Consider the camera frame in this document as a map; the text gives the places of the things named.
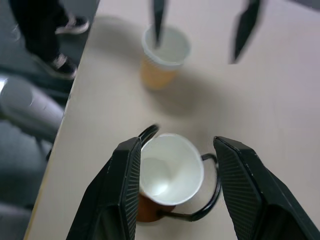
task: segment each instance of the person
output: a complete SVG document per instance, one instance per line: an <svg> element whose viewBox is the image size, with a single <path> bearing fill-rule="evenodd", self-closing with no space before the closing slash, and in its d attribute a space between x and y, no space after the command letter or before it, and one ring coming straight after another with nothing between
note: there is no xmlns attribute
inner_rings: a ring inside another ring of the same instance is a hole
<svg viewBox="0 0 320 240"><path fill-rule="evenodd" d="M62 52L56 35L82 34L89 28L85 17L67 13L58 0L9 0L25 39L25 48L52 76L73 80L77 66Z"/></svg>

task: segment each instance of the white shoelace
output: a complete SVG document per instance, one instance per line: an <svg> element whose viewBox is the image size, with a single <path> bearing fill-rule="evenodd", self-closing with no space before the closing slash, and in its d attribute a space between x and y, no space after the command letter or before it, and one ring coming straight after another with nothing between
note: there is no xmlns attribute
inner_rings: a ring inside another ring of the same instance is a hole
<svg viewBox="0 0 320 240"><path fill-rule="evenodd" d="M57 68L61 68L63 64L65 64L67 61L67 57L63 55L62 53L59 54L59 56L52 61L52 64Z"/></svg>

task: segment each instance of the black sneaker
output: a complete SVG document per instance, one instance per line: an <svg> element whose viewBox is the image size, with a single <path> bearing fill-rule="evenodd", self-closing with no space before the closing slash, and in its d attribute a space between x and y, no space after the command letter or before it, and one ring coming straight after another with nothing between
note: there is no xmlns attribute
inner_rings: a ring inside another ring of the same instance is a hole
<svg viewBox="0 0 320 240"><path fill-rule="evenodd" d="M62 53L53 61L43 61L37 55L32 57L53 77L66 80L73 80L76 77L77 66Z"/></svg>
<svg viewBox="0 0 320 240"><path fill-rule="evenodd" d="M89 28L89 20L85 17L69 14L69 21L65 25L58 26L55 34L82 34Z"/></svg>

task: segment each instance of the table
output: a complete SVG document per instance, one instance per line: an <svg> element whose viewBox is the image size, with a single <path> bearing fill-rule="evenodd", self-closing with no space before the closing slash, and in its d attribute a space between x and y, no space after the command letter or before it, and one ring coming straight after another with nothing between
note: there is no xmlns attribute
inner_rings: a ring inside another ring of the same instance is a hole
<svg viewBox="0 0 320 240"><path fill-rule="evenodd" d="M146 0L101 1L79 66L25 240L65 240L82 196L120 142L153 123L191 140L201 153L213 137L252 147L320 228L320 15L268 1L239 64L229 64L238 0L172 0L167 24L192 53L163 91L139 79L140 39L150 23ZM212 193L205 163L199 193L177 212L200 208ZM223 198L204 219L138 224L137 240L235 240Z"/></svg>

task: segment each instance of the white table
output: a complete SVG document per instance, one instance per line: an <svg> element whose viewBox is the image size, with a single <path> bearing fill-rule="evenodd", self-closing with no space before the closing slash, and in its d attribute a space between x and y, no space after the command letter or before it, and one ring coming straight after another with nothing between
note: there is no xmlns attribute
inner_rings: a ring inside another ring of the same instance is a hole
<svg viewBox="0 0 320 240"><path fill-rule="evenodd" d="M159 123L161 132L212 152L216 135L252 147L320 228L320 14L268 1L251 45L229 65L240 0L171 0L167 23L192 53L160 92L140 83L140 38L147 0L102 0L84 50L26 240L65 240L82 196L117 145ZM177 212L202 207L212 193L206 162L200 192ZM138 224L137 240L235 240L223 198L204 219Z"/></svg>

